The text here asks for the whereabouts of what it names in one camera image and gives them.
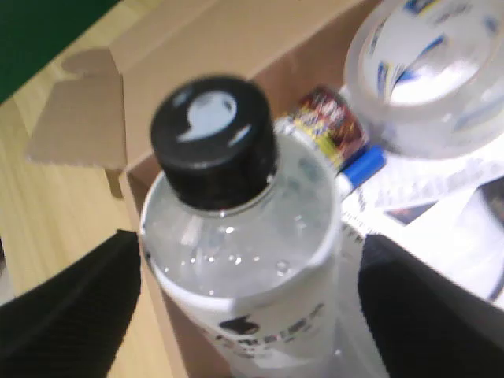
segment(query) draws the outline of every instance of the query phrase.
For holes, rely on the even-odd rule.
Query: cardboard flap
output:
[[[120,76],[101,74],[57,83],[26,154],[33,161],[123,168],[126,150]]]
[[[192,22],[168,35],[144,59],[122,72],[128,160],[134,161],[150,150],[151,118],[165,96],[182,82],[215,72],[253,78],[328,24],[339,31],[336,22],[348,25],[350,22],[346,22],[346,17],[350,14],[356,23],[352,24],[352,30],[325,34],[327,38],[319,42],[318,48],[312,49],[318,55],[303,57],[303,61],[320,61],[320,56],[324,56],[320,53],[327,49],[337,51],[340,55],[338,61],[343,62],[347,53],[343,47],[350,44],[360,21],[376,3],[377,0],[317,0],[315,3],[310,0],[220,0],[205,8]],[[285,84],[281,92],[291,93],[291,101],[305,92],[289,89],[309,90],[319,84],[315,79],[322,77],[317,75],[317,65],[311,64],[313,70],[303,72],[309,75],[309,80],[303,80],[302,86],[289,83],[296,70],[302,71],[299,59],[297,54],[291,54],[288,61],[281,62],[286,71],[269,75],[277,83]],[[334,71],[334,79],[329,83],[338,81],[339,76],[341,72]],[[285,110],[276,103],[273,104],[275,111]],[[286,104],[287,101],[281,102],[282,106]]]
[[[83,76],[98,74],[118,75],[116,63],[109,49],[93,49],[79,52],[65,59],[64,70]]]
[[[126,31],[110,45],[113,59],[124,73],[198,18],[218,0],[164,0],[141,22]]]

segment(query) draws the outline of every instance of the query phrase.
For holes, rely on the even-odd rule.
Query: bottle neck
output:
[[[280,172],[281,172],[281,166],[279,165],[278,169],[276,170],[276,174],[274,176],[272,175],[271,177],[268,178],[268,185],[261,193],[259,193],[259,195],[252,198],[250,201],[245,202],[240,206],[233,207],[231,209],[207,211],[207,210],[196,209],[196,208],[189,206],[183,202],[180,202],[180,204],[188,212],[193,213],[194,215],[197,215],[199,217],[218,218],[218,219],[223,219],[226,217],[233,217],[235,215],[243,213],[243,212],[245,212],[249,209],[252,209],[254,207],[261,207],[263,204],[269,202],[269,200],[273,196],[273,193],[275,192],[276,188],[278,187],[277,181],[278,181],[278,177],[280,176]]]

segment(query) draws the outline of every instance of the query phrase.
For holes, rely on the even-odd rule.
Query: plastic water bottle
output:
[[[275,135],[264,94],[235,77],[158,108],[162,172],[143,206],[154,275],[247,377],[332,376],[340,204],[317,152]]]

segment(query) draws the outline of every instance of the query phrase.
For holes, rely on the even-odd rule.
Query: blue marker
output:
[[[341,200],[348,197],[356,187],[360,187],[384,165],[385,153],[380,147],[373,146],[367,150],[359,159],[336,176],[336,185],[338,185]]]

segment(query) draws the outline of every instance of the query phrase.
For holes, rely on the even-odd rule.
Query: cardboard box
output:
[[[135,228],[159,172],[150,120],[184,81],[231,73],[258,83],[279,115],[319,83],[338,87],[354,33],[378,0],[167,0],[109,49],[70,57],[28,145],[35,161],[101,166],[120,178]],[[228,376],[228,367],[143,262],[173,374]]]

